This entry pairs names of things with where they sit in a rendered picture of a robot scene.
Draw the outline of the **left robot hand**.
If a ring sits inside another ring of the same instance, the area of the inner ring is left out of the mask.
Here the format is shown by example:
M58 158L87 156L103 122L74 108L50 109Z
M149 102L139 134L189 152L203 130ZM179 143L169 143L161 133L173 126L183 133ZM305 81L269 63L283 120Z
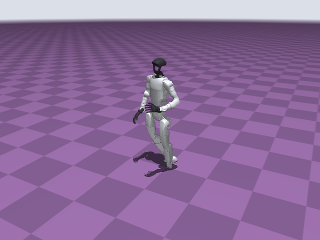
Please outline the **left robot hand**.
M148 102L148 104L145 105L145 106L148 106L148 107L145 107L145 109L146 109L146 108L149 108L149 109L146 109L145 111L151 110L151 111L148 111L148 112L146 112L146 113L150 113L150 112L161 113L161 112L162 112L162 111L160 111L160 106L156 106L156 105L154 105L154 104L151 103L151 102Z

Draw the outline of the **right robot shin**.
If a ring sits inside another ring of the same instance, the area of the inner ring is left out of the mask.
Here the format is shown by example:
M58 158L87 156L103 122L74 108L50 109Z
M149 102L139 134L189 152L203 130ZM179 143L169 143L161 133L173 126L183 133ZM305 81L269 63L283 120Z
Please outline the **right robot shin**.
M152 140L153 141L153 140ZM153 141L154 142L154 141ZM164 149L163 149L163 146L162 146L162 143L155 143L154 144L157 146L157 148L164 154Z

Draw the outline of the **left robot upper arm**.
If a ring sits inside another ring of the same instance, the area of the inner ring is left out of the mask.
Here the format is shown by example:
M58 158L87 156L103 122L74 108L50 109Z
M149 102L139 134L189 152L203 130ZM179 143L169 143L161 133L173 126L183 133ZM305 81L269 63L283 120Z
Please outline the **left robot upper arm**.
M177 95L177 93L176 93L176 91L175 91L175 89L174 89L174 84L173 84L172 81L165 79L165 80L163 81L163 86L164 86L164 88L165 88L166 90L168 90L170 96L173 98L172 101L174 101L175 99L178 99L178 100L179 100L178 95ZM171 102L172 102L172 101L171 101ZM179 103L180 103L180 100L179 100Z

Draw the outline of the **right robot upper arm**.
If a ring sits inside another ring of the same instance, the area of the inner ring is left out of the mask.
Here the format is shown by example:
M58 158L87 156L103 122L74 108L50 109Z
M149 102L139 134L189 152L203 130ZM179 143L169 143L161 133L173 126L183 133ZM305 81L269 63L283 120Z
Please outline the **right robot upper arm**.
M152 75L148 75L147 77L146 77L146 91L144 92L144 96L145 97L150 97L151 95L150 95L150 77L151 77Z

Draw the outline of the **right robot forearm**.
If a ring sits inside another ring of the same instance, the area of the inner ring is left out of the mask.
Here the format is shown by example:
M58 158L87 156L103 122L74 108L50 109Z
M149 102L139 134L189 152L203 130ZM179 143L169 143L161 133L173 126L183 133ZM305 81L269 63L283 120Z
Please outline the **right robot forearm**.
M145 92L144 92L144 93L145 93ZM147 105L148 100L149 100L149 99L148 99L147 97L145 97L144 94L143 94L143 98L142 98L142 102L141 102L141 105L140 105L139 110L140 110L141 108L144 108L144 111L145 111L145 107L146 107L145 105ZM143 111L143 112L144 112L144 111Z

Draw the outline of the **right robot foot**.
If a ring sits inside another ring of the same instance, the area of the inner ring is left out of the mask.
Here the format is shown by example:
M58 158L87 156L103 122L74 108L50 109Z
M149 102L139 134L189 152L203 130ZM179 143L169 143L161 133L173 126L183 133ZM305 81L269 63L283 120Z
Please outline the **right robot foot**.
M175 156L173 156L173 158L172 158L172 162L176 162L178 159L175 157ZM164 159L164 161L166 162L166 160Z

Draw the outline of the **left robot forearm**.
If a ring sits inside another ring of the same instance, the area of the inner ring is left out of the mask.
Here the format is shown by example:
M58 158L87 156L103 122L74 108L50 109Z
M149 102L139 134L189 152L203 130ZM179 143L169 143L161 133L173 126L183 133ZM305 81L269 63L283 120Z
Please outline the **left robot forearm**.
M166 111L175 108L177 105L179 104L179 100L175 99L172 102L169 102L168 104L166 104L165 106L159 107L160 111L162 111L163 113L165 113Z

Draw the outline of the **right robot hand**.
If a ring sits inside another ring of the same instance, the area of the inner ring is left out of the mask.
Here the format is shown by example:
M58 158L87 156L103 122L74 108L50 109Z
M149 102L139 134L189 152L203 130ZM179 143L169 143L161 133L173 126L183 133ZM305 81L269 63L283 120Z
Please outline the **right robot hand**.
M140 110L138 110L138 112L135 114L134 118L133 118L133 123L136 124L135 120L138 120L138 116L140 114L142 114L142 112L144 111L144 108L141 108Z

